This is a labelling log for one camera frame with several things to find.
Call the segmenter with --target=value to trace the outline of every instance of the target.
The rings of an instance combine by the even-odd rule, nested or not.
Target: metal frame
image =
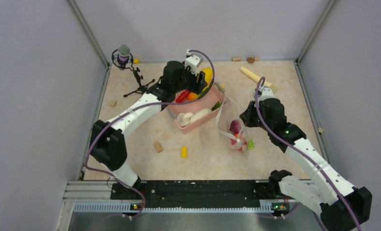
[[[87,21],[85,21],[84,16],[82,15],[81,10],[79,9],[77,3],[75,2],[75,0],[66,0],[66,1],[68,5],[70,6],[70,9],[72,10],[73,14],[75,15],[79,25],[81,26],[82,31],[84,32],[92,48],[94,49],[95,53],[100,58],[104,67],[108,68],[109,62],[106,60],[104,52],[102,51],[100,45],[98,44],[97,39],[95,38],[90,27],[88,26]]]
[[[256,180],[256,183],[268,182],[268,180]],[[302,182],[315,186],[311,180]],[[56,231],[67,231],[71,222],[72,214],[77,212],[104,212],[121,213],[132,212],[129,210],[131,203],[140,204],[141,200],[111,200],[110,185],[116,183],[114,180],[88,180],[70,181],[64,193],[60,215],[55,227]],[[260,200],[259,208],[238,208],[238,209],[186,209],[186,208],[154,208],[144,210],[144,213],[272,213],[272,204],[283,203],[282,199]],[[289,201],[291,205],[298,202],[294,199]]]
[[[69,4],[73,14],[76,16],[76,19],[78,20],[84,34],[86,35],[88,41],[90,42],[92,48],[96,52],[97,56],[100,58],[102,64],[104,65],[106,70],[106,74],[104,77],[104,82],[101,88],[100,96],[97,102],[95,114],[92,123],[95,122],[95,120],[98,119],[100,109],[102,106],[102,102],[104,99],[105,95],[105,90],[106,86],[108,83],[108,78],[109,74],[111,71],[111,65],[110,63],[106,60],[106,57],[101,50],[101,47],[99,46],[97,40],[95,39],[95,36],[93,35],[90,27],[88,26],[87,22],[85,21],[78,5],[75,3],[75,0],[66,0],[67,3]],[[330,0],[327,7],[325,8],[324,12],[322,13],[320,19],[318,20],[316,26],[314,27],[310,37],[308,38],[307,42],[305,43],[300,55],[297,57],[297,59],[294,61],[295,69],[297,71],[298,79],[300,81],[300,85],[302,88],[302,92],[305,97],[305,101],[308,106],[308,110],[310,113],[310,117],[315,129],[315,134],[319,142],[319,146],[321,148],[321,152],[324,156],[324,158],[331,163],[331,159],[329,158],[328,155],[328,148],[325,142],[324,137],[318,133],[317,129],[321,127],[321,123],[318,120],[317,113],[315,110],[314,102],[311,97],[311,93],[308,89],[308,84],[305,79],[305,76],[302,72],[301,69],[301,62],[305,58],[306,54],[308,53],[309,49],[311,48],[313,42],[317,38],[317,35],[319,32],[322,30],[323,25],[325,24],[325,21],[328,19],[330,16],[331,12],[333,9],[336,7],[336,4],[339,2],[339,0]],[[86,145],[86,150],[84,154],[86,154],[87,150],[89,147],[89,136],[87,138],[87,145]],[[80,175],[79,179],[83,177],[83,173],[85,171],[85,167],[83,165],[81,166],[80,170]],[[303,182],[308,183],[310,185],[313,184],[312,181],[310,180],[303,180]],[[74,211],[74,208],[76,206],[79,206],[79,208],[83,208],[84,206],[88,205],[91,203],[91,205],[95,204],[97,206],[104,205],[104,204],[109,204],[109,203],[140,203],[140,201],[137,200],[122,200],[122,201],[112,201],[110,199],[111,195],[111,189],[107,185],[107,183],[112,184],[115,183],[115,181],[110,180],[109,182],[106,182],[104,180],[101,181],[70,181],[67,185],[64,198],[63,198],[63,203],[61,206],[60,214],[58,217],[57,225],[55,230],[56,231],[67,231],[68,227],[71,222],[71,216]],[[263,200],[263,203],[281,203],[282,200]]]
[[[314,29],[312,30],[311,35],[309,36],[308,40],[306,41],[304,48],[302,49],[300,55],[298,55],[298,58],[296,62],[298,64],[301,64],[302,60],[308,53],[308,50],[311,48],[313,42],[317,38],[317,35],[322,30],[323,25],[325,24],[326,20],[330,16],[333,9],[335,9],[336,4],[339,2],[339,0],[329,0],[327,7],[322,12],[321,17],[319,18],[317,24],[315,25]]]
[[[100,95],[98,98],[97,106],[95,107],[94,117],[92,118],[92,121],[90,123],[91,130],[87,134],[85,150],[84,150],[84,153],[82,154],[83,160],[85,158],[85,154],[88,152],[88,149],[90,148],[90,138],[91,138],[92,126],[98,120],[98,117],[100,115],[102,103],[104,101],[105,90],[106,90],[106,86],[108,85],[108,79],[109,79],[110,73],[111,73],[111,66],[108,66],[106,69],[105,75],[104,75],[104,81],[102,82],[101,91],[100,91]],[[84,167],[84,161],[82,161],[81,166],[79,168],[78,177],[76,180],[84,179],[84,173],[85,173],[85,167]]]
[[[326,161],[328,161],[328,163],[333,165],[330,162],[331,159],[329,157],[329,152],[328,152],[328,148],[327,148],[324,136],[322,134],[319,134],[318,132],[318,128],[321,128],[322,126],[321,126],[321,122],[318,119],[318,116],[314,107],[314,100],[312,99],[311,93],[308,89],[308,83],[301,71],[301,66],[297,64],[297,61],[294,61],[294,65],[295,65],[295,70],[297,71],[298,80],[300,81],[302,92],[304,94],[306,105],[308,106],[309,116],[311,117],[312,125],[315,130],[316,139],[318,140],[319,148],[321,149],[322,156],[324,157]]]

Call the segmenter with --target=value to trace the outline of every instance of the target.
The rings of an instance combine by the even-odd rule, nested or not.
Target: wire
[[[211,70],[212,70],[212,77],[211,77],[211,82],[210,82],[210,85],[208,87],[208,89],[206,90],[206,92],[210,91],[210,89],[213,87],[213,84],[214,84],[214,79],[215,79],[215,71],[214,71],[214,66],[213,66],[213,62],[211,61],[211,59],[203,52],[201,51],[198,51],[198,50],[189,50],[189,52],[196,52],[196,53],[199,53],[201,55],[203,55],[209,62],[210,66],[211,66]],[[155,102],[155,103],[147,103],[147,104],[143,104],[143,105],[140,105],[136,108],[133,108],[132,111],[137,111],[141,108],[144,108],[144,107],[149,107],[149,106],[153,106],[153,105],[183,105],[183,104],[189,104],[189,103],[194,103],[198,100],[200,100],[201,98],[203,98],[205,95],[203,95],[202,97],[200,98],[197,98],[196,100],[194,101],[188,101],[188,102],[182,102],[182,103],[166,103],[166,102]],[[122,182],[120,179],[116,178],[115,175],[111,172],[108,172],[106,170],[102,170],[102,169],[98,169],[98,168],[93,168],[93,167],[90,167],[88,166],[88,158],[90,157],[90,154],[92,152],[92,150],[94,149],[95,145],[97,144],[97,142],[99,141],[100,137],[105,133],[105,131],[110,128],[113,124],[115,124],[117,121],[121,120],[122,118],[126,117],[127,115],[129,115],[131,112],[126,112],[124,114],[122,114],[121,116],[119,116],[118,118],[114,119],[113,121],[111,121],[110,123],[108,123],[99,133],[98,135],[95,137],[95,139],[92,141],[92,144],[90,145],[89,149],[88,149],[88,152],[85,154],[85,159],[84,159],[84,166],[88,169],[88,170],[91,170],[91,171],[97,171],[97,172],[102,172],[102,173],[105,173],[105,174],[108,174],[110,175],[111,177],[113,177],[119,184],[123,185],[124,187],[128,188],[128,189],[131,189],[132,191],[134,191],[135,193],[139,194],[142,198],[142,206],[141,208],[138,210],[138,213],[135,214],[133,218],[136,218],[138,217],[143,209],[145,208],[145,204],[146,204],[146,200],[145,200],[145,197],[144,195],[139,192],[137,189],[125,184],[124,182]]]
[[[297,211],[297,208],[301,205],[301,203],[298,203],[294,208],[292,208],[285,216],[284,218],[287,218],[289,217],[291,214],[293,214],[295,211]],[[274,217],[276,219],[280,219],[282,217],[276,217],[276,216],[265,216],[265,215],[257,215],[259,218],[265,218],[265,219],[274,219]]]
[[[324,225],[321,223],[321,221],[318,218],[318,215],[315,212],[312,212],[314,214],[315,220],[317,221],[319,227],[322,229],[322,231],[327,231],[324,227]]]
[[[303,157],[305,157],[305,159],[307,159],[309,162],[311,162],[314,166],[316,166],[316,168],[319,169],[319,172],[322,174],[322,176],[325,177],[325,179],[327,180],[327,182],[330,184],[330,186],[332,187],[332,189],[334,190],[334,192],[338,195],[338,198],[342,201],[343,205],[346,207],[346,209],[348,210],[349,214],[351,215],[351,218],[353,219],[355,225],[356,225],[356,228],[358,231],[362,231],[362,229],[360,228],[360,224],[359,224],[359,221],[357,220],[353,210],[351,209],[351,207],[349,206],[348,202],[345,200],[345,197],[339,192],[339,190],[336,188],[336,186],[332,183],[331,179],[328,177],[328,175],[325,173],[325,171],[312,159],[310,158],[307,154],[305,154],[304,152],[302,152],[301,150],[299,150],[298,148],[292,146],[291,144],[289,144],[288,142],[286,142],[285,140],[283,140],[281,137],[277,136],[269,127],[268,125],[266,124],[266,122],[264,121],[263,119],[263,116],[261,115],[261,112],[260,112],[260,109],[259,109],[259,104],[258,104],[258,98],[259,98],[259,95],[258,95],[258,91],[259,89],[264,85],[264,82],[265,82],[265,77],[261,77],[260,80],[258,81],[257,83],[257,88],[255,90],[255,95],[254,95],[254,99],[255,99],[255,104],[256,104],[256,109],[257,109],[257,114],[258,114],[258,117],[260,118],[261,122],[263,123],[265,129],[272,135],[274,136],[277,140],[279,140],[281,143],[285,144],[286,146],[292,148],[293,150],[295,150],[296,152],[298,152],[299,154],[301,154]]]
[[[108,186],[108,188],[112,189],[112,187],[110,187],[110,186],[108,185],[108,181],[109,181],[109,179],[111,179],[111,177],[108,177],[108,179],[106,180],[106,185]]]

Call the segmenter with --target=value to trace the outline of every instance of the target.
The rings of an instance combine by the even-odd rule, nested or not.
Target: yellow ball
[[[209,85],[211,78],[213,78],[213,70],[211,68],[204,68],[202,71],[205,74],[204,80],[206,81],[207,85]]]

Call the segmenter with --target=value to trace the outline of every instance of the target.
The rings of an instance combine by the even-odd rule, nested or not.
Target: microphone stand
[[[118,55],[117,54],[115,55],[115,52],[117,52],[117,51],[118,50],[115,50],[112,53],[112,63],[115,66],[119,67],[120,70],[124,70],[126,68],[126,64],[131,63],[131,66],[128,66],[128,69],[130,71],[132,71],[133,76],[136,79],[136,82],[139,84],[139,87],[136,90],[134,90],[134,91],[132,91],[132,92],[130,92],[128,94],[125,94],[124,97],[128,97],[129,95],[134,94],[134,93],[141,94],[141,95],[144,94],[148,90],[149,84],[155,82],[155,79],[152,79],[152,81],[150,81],[149,83],[147,83],[145,85],[142,85],[141,80],[144,79],[144,77],[142,75],[139,75],[139,72],[141,72],[141,70],[139,70],[138,67],[136,69],[133,68],[133,56],[132,56],[132,54],[129,53],[129,56],[130,56],[130,59],[131,59],[130,62],[128,60],[127,63],[120,63],[119,59],[118,59]]]

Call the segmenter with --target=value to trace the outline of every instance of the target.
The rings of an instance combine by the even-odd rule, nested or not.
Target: small wooden block
[[[153,144],[153,146],[155,147],[155,150],[156,150],[157,153],[160,153],[160,152],[163,151],[162,145],[161,145],[158,141],[156,141],[156,142]]]
[[[108,102],[108,105],[110,105],[111,107],[115,107],[115,105],[117,105],[117,101],[116,100],[111,100]]]
[[[232,60],[233,62],[240,62],[240,61],[241,61],[241,57],[240,57],[240,56],[233,57],[231,60]]]

